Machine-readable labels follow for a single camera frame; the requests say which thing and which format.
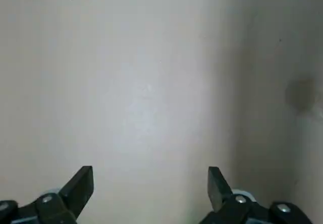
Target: white wall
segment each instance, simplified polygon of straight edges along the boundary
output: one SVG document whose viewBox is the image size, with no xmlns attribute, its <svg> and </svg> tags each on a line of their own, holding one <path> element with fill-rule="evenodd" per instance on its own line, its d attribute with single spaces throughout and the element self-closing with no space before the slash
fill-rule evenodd
<svg viewBox="0 0 323 224">
<path fill-rule="evenodd" d="M 81 223 L 198 223 L 217 165 L 322 221 L 321 124 L 285 104 L 319 76 L 321 2 L 0 0 L 0 199 L 91 164 Z"/>
</svg>

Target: metal screw head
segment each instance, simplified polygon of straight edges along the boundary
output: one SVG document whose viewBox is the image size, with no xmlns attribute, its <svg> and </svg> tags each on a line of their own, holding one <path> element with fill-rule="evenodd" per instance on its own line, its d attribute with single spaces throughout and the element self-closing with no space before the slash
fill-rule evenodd
<svg viewBox="0 0 323 224">
<path fill-rule="evenodd" d="M 9 204 L 6 202 L 3 202 L 0 204 L 0 211 L 5 210 L 9 207 Z"/>
<path fill-rule="evenodd" d="M 291 212 L 291 209 L 286 204 L 279 204 L 277 207 L 282 212 Z"/>
<path fill-rule="evenodd" d="M 239 202 L 239 203 L 241 203 L 241 204 L 243 204 L 243 203 L 246 203 L 246 202 L 247 202 L 246 198 L 244 198 L 242 195 L 238 195 L 238 196 L 236 197 L 236 201 L 238 201 L 238 202 Z"/>
<path fill-rule="evenodd" d="M 45 196 L 43 199 L 42 199 L 42 202 L 43 203 L 47 203 L 47 202 L 49 202 L 49 201 L 51 201 L 52 200 L 52 197 L 50 196 L 50 195 L 47 195 L 47 196 Z"/>
</svg>

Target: screw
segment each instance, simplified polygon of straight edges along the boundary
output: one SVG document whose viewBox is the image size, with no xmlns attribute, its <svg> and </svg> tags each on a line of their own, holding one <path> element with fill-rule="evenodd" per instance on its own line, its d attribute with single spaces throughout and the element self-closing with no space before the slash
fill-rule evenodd
<svg viewBox="0 0 323 224">
<path fill-rule="evenodd" d="M 52 197 L 50 195 L 47 195 L 46 197 L 43 198 L 42 202 L 47 203 L 52 200 Z"/>
<path fill-rule="evenodd" d="M 246 202 L 247 202 L 246 198 L 244 198 L 242 195 L 238 195 L 238 196 L 236 197 L 236 201 L 238 201 L 238 202 L 239 202 L 239 203 L 241 203 L 241 204 L 243 204 L 243 203 L 246 203 Z"/>
<path fill-rule="evenodd" d="M 0 205 L 0 211 L 5 210 L 9 207 L 8 203 L 4 202 Z"/>
<path fill-rule="evenodd" d="M 286 204 L 279 204 L 277 207 L 282 212 L 291 212 L 291 209 Z"/>
</svg>

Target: robotic arm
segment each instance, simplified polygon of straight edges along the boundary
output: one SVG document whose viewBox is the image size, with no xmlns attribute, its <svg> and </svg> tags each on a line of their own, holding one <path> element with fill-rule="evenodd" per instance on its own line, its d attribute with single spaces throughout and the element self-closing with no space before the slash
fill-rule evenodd
<svg viewBox="0 0 323 224">
<path fill-rule="evenodd" d="M 0 201 L 0 224 L 76 224 L 93 188 L 92 167 L 84 166 L 59 193 L 42 195 L 23 207 L 14 200 Z M 292 203 L 274 202 L 267 209 L 235 194 L 218 167 L 208 169 L 207 191 L 213 211 L 200 224 L 311 224 Z"/>
</svg>

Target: dark stain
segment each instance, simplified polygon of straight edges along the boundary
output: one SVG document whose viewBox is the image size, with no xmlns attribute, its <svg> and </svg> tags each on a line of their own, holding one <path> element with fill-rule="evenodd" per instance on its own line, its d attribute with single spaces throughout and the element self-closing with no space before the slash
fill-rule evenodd
<svg viewBox="0 0 323 224">
<path fill-rule="evenodd" d="M 315 103 L 315 88 L 315 81 L 312 78 L 290 82 L 285 92 L 286 103 L 299 113 L 309 111 Z"/>
</svg>

